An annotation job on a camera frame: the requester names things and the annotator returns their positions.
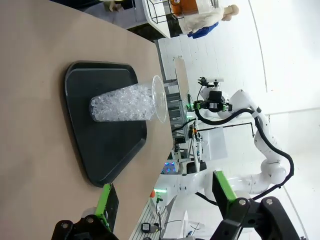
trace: screw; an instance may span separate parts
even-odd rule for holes
[[[240,200],[239,200],[239,204],[240,204],[241,206],[244,206],[244,205],[246,205],[246,201],[243,200],[243,199],[240,199]]]
[[[90,223],[90,224],[92,224],[92,223],[94,222],[94,220],[93,220],[91,217],[89,217],[86,221],[87,221],[88,223]]]
[[[266,200],[266,203],[269,204],[269,205],[271,205],[273,202],[272,202],[271,199],[267,199],[267,200]]]
[[[63,223],[63,224],[62,224],[62,227],[63,227],[64,229],[66,229],[68,226],[69,226],[68,223]]]

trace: blue cloth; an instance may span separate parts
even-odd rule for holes
[[[197,38],[201,38],[205,35],[207,35],[208,33],[210,33],[212,31],[212,29],[214,29],[216,26],[218,26],[219,22],[216,22],[214,25],[212,26],[205,26],[201,29],[199,29],[198,31],[196,31],[195,33],[188,33],[188,37],[189,38],[193,38],[193,39],[197,39]]]

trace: clear plastic cup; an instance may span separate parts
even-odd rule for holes
[[[164,83],[159,76],[151,82],[137,83],[106,92],[91,99],[89,111],[96,122],[144,121],[167,118]]]

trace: orange container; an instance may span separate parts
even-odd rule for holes
[[[198,13],[196,0],[170,0],[172,13],[176,17]]]

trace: black tray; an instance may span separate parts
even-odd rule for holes
[[[65,99],[75,142],[92,184],[111,183],[145,145],[146,121],[95,122],[91,98],[138,83],[127,64],[77,61],[65,75]]]

